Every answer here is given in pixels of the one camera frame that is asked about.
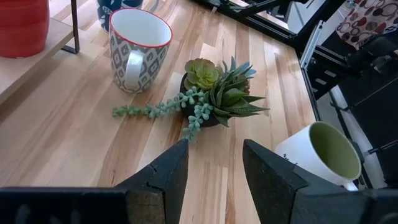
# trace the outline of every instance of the wooden table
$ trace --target wooden table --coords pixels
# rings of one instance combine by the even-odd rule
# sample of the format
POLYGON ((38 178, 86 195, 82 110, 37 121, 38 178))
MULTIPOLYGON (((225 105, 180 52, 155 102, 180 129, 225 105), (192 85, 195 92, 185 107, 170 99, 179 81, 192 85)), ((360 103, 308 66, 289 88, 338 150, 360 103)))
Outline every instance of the wooden table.
MULTIPOLYGON (((71 24, 68 0, 50 2, 51 15, 71 24)), ((270 107, 230 119, 229 128, 203 129, 190 145, 180 223, 259 223, 244 175, 242 145, 253 139, 274 149, 315 121, 294 49, 188 0, 148 0, 144 9, 172 27, 174 39, 153 87, 140 95, 114 83, 108 34, 95 0, 78 3, 81 53, 51 62, 0 105, 0 185, 114 186, 178 141, 181 114, 157 120, 113 118, 111 108, 145 105, 178 93, 187 60, 251 61, 251 93, 270 107)))

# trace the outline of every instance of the black shelf leg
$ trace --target black shelf leg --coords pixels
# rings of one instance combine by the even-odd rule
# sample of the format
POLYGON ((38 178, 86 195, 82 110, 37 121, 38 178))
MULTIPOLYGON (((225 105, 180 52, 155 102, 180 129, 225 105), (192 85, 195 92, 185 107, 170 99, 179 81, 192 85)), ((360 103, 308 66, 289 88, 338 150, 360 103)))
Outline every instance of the black shelf leg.
POLYGON ((79 43, 79 27, 77 24, 77 0, 71 0, 70 5, 72 7, 72 25, 73 25, 73 38, 75 39, 75 48, 70 46, 63 46, 62 50, 67 52, 77 54, 80 51, 80 43, 79 43))

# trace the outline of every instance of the wooden shelf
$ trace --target wooden shelf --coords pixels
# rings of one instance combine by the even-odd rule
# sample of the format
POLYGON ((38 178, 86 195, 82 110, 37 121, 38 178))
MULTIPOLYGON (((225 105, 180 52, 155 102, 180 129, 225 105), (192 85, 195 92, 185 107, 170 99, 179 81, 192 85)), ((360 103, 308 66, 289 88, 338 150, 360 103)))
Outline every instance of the wooden shelf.
POLYGON ((49 34, 41 53, 27 58, 0 57, 0 104, 73 38, 72 31, 71 26, 50 19, 49 34))

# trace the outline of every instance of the mug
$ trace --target mug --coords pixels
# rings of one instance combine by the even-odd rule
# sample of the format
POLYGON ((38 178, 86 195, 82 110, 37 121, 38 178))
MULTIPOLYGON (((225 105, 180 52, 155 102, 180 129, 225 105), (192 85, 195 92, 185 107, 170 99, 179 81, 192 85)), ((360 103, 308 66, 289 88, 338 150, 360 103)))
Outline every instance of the mug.
POLYGON ((109 17, 111 14, 122 8, 134 7, 140 9, 142 0, 97 0, 97 15, 101 27, 109 31, 109 17))
POLYGON ((275 153, 301 168, 350 191, 361 175, 361 162, 350 141, 336 128, 317 121, 285 141, 275 153))
POLYGON ((114 82, 129 93, 142 93, 154 82, 172 41, 161 18, 140 9, 120 9, 109 20, 114 82))

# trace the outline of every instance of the red object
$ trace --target red object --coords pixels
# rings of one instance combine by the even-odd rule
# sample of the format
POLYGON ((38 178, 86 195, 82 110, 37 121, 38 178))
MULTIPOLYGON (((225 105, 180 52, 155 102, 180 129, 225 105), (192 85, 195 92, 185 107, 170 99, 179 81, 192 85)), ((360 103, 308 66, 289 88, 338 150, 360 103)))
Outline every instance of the red object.
POLYGON ((41 52, 49 32, 48 0, 0 0, 0 56, 41 52))

